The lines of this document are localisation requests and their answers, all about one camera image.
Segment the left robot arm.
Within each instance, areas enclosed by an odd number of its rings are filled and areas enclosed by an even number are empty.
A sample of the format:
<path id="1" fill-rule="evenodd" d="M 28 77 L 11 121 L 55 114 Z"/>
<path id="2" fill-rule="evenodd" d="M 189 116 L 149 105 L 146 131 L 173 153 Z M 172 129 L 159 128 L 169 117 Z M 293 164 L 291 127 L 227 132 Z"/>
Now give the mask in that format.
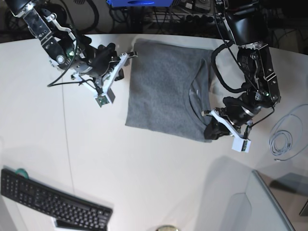
<path id="1" fill-rule="evenodd" d="M 244 136 L 247 137 L 254 126 L 253 117 L 263 108 L 274 109 L 281 100 L 269 45 L 265 41 L 269 31 L 257 0 L 215 0 L 213 13 L 215 24 L 223 23 L 230 39 L 223 40 L 223 44 L 213 51 L 212 68 L 221 85 L 231 93 L 238 93 L 239 97 L 223 98 L 225 106 L 215 109 L 218 117 L 211 119 L 204 136 L 217 140 L 233 131 L 240 132 L 246 125 Z M 217 55 L 232 45 L 238 47 L 233 59 L 245 79 L 237 89 L 224 81 L 216 63 Z"/>

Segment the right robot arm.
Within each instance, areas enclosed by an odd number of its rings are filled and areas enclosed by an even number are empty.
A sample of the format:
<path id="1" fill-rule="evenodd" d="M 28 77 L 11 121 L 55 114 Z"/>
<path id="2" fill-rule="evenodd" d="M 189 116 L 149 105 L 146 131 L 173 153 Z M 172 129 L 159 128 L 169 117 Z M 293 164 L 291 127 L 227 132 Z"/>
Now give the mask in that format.
<path id="1" fill-rule="evenodd" d="M 12 15 L 22 19 L 30 33 L 40 41 L 51 63 L 67 72 L 74 69 L 87 75 L 94 86 L 102 87 L 106 79 L 123 78 L 121 69 L 136 52 L 117 54 L 116 46 L 109 43 L 95 48 L 91 38 L 76 29 L 67 5 L 47 0 L 7 0 Z"/>

